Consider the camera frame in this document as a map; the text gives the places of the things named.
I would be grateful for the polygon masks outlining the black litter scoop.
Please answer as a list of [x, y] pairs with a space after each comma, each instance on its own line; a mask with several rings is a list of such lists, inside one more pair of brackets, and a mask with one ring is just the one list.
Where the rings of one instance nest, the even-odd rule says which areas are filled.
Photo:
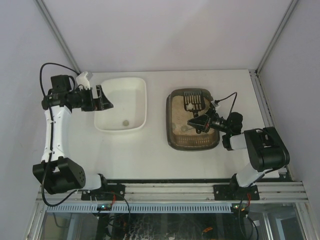
[[[187, 110], [187, 105], [193, 104], [193, 110]], [[193, 117], [198, 117], [199, 112], [203, 111], [206, 107], [203, 92], [201, 90], [189, 90], [183, 92], [183, 105], [184, 110], [191, 112]]]

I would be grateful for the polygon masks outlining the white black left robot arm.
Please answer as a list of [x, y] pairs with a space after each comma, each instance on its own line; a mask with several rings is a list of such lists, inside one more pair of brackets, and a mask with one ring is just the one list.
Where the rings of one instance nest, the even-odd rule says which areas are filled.
[[72, 111], [104, 111], [113, 104], [103, 93], [102, 86], [90, 86], [92, 73], [85, 71], [76, 78], [68, 75], [51, 77], [52, 87], [41, 102], [46, 120], [44, 152], [32, 173], [51, 195], [71, 190], [97, 190], [103, 185], [101, 174], [86, 173], [71, 159], [69, 125]]

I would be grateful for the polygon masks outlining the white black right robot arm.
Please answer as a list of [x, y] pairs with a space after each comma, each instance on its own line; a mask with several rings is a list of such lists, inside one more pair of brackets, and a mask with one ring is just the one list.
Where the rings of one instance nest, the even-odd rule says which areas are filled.
[[232, 112], [228, 118], [216, 112], [207, 112], [187, 121], [200, 133], [214, 129], [225, 133], [222, 145], [228, 151], [247, 150], [249, 163], [232, 176], [231, 184], [237, 188], [250, 188], [266, 174], [290, 163], [290, 154], [275, 127], [253, 128], [242, 131], [243, 116]]

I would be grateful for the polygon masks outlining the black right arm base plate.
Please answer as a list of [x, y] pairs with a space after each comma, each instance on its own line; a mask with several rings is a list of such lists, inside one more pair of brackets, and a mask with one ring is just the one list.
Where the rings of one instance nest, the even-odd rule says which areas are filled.
[[258, 187], [256, 185], [251, 187], [236, 187], [232, 188], [229, 184], [215, 184], [213, 186], [214, 199], [216, 201], [240, 201], [260, 200]]

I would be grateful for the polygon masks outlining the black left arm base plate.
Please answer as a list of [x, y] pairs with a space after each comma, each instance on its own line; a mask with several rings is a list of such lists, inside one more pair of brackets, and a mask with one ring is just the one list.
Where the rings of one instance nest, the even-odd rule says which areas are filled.
[[124, 184], [106, 184], [99, 189], [84, 190], [81, 193], [82, 201], [113, 201], [122, 200], [125, 196], [126, 186]]

